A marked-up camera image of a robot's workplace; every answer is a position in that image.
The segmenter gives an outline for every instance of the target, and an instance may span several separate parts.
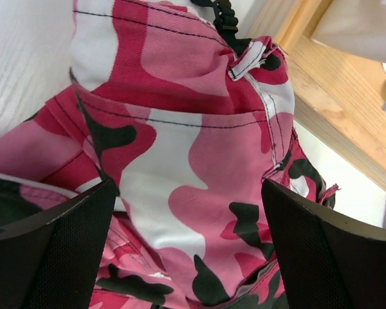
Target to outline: pink camouflage fabric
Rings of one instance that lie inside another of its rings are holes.
[[[262,183],[331,208],[337,186],[300,148],[280,48],[238,57],[193,5],[73,12],[72,85],[0,139],[0,178],[41,209],[114,180],[90,308],[287,308]]]

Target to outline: black buckle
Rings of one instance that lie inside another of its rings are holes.
[[[213,10],[216,17],[214,26],[217,31],[229,31],[234,34],[239,31],[237,27],[239,20],[235,17],[235,12],[229,0],[215,0]]]

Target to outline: white wall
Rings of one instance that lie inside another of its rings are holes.
[[[0,136],[68,85],[71,1],[0,0]],[[263,2],[232,0],[241,36]],[[297,131],[319,172],[342,188],[336,210],[381,225],[385,193],[304,128]]]

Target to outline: black webbing strap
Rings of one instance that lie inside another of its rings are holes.
[[[191,0],[194,5],[213,8],[216,17],[214,26],[226,43],[241,56],[249,46],[251,39],[236,39],[239,20],[235,17],[229,0]]]

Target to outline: black mesh fabric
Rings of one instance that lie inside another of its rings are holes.
[[[271,181],[262,197],[289,307],[352,308],[315,216]]]
[[[262,197],[291,309],[386,309],[386,230],[273,183]]]
[[[104,182],[0,227],[0,309],[87,309],[114,204]]]

